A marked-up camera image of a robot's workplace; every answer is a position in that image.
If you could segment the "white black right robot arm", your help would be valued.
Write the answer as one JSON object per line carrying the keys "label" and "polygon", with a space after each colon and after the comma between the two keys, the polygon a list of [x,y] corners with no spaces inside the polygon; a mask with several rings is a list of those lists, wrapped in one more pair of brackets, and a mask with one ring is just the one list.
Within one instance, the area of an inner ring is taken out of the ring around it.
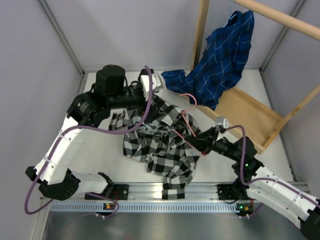
{"label": "white black right robot arm", "polygon": [[261,202],[287,218],[306,239],[318,240],[320,199],[284,181],[256,159],[257,150],[245,132],[236,142],[223,137],[225,132],[222,126],[211,127],[187,136],[185,141],[203,155],[215,152],[235,162],[232,169],[237,178],[231,184],[231,193],[237,199]]}

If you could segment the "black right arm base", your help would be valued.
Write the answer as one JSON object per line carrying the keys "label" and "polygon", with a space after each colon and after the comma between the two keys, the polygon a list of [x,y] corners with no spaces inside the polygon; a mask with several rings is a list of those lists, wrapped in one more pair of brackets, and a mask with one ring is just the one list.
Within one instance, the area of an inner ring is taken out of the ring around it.
{"label": "black right arm base", "polygon": [[250,201],[251,204],[254,203],[254,200],[248,197],[247,188],[243,185],[236,184],[218,184],[217,185],[217,193],[219,200],[227,201]]}

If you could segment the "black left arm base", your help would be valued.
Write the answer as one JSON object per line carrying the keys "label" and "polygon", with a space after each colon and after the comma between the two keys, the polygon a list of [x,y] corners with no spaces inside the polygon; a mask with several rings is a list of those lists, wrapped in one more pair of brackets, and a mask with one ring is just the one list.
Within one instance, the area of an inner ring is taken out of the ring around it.
{"label": "black left arm base", "polygon": [[102,193],[86,193],[85,200],[102,200],[104,198],[118,200],[127,200],[129,194],[128,184],[109,184]]}

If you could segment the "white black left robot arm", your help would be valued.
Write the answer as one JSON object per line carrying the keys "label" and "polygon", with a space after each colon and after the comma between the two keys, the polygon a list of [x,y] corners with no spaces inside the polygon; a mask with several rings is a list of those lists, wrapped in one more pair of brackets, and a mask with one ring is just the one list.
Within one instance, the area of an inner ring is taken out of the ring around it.
{"label": "white black left robot arm", "polygon": [[112,110],[136,109],[147,115],[152,91],[153,71],[147,66],[132,85],[128,84],[121,66],[110,64],[97,71],[90,89],[72,101],[47,154],[36,166],[26,169],[32,185],[38,184],[41,194],[52,200],[64,201],[75,194],[88,193],[109,199],[113,195],[113,182],[105,173],[75,172],[70,170],[70,164],[93,132],[125,135],[136,130],[137,123],[126,131],[102,130],[99,126]]}

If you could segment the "black white checkered shirt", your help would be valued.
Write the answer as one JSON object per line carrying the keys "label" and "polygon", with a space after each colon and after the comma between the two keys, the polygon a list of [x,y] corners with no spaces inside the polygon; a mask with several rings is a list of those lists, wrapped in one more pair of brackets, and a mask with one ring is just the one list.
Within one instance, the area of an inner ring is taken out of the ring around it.
{"label": "black white checkered shirt", "polygon": [[[185,198],[185,187],[193,180],[200,155],[175,133],[192,135],[182,118],[182,108],[152,96],[147,119],[123,137],[125,157],[145,164],[146,171],[162,176],[162,199]],[[201,132],[197,121],[186,113],[195,134]]]}

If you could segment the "pink wire hanger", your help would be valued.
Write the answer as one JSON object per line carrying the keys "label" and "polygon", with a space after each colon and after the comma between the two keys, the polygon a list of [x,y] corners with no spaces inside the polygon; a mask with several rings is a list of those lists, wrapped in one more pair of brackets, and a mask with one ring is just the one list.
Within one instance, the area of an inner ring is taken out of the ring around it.
{"label": "pink wire hanger", "polygon": [[[187,127],[189,128],[190,132],[192,133],[192,135],[194,137],[196,137],[195,132],[193,131],[192,127],[189,124],[189,121],[186,118],[186,113],[189,112],[191,109],[195,108],[197,106],[197,100],[196,98],[190,94],[190,93],[181,93],[180,96],[186,96],[189,98],[192,98],[194,101],[194,104],[192,104],[188,109],[183,110],[180,114],[185,122],[185,124],[187,125]],[[195,150],[201,157],[204,157],[204,155],[198,151],[193,145],[191,145],[188,141],[185,140],[185,138],[176,130],[174,130],[174,132],[183,140],[184,143],[188,144],[193,150]]]}

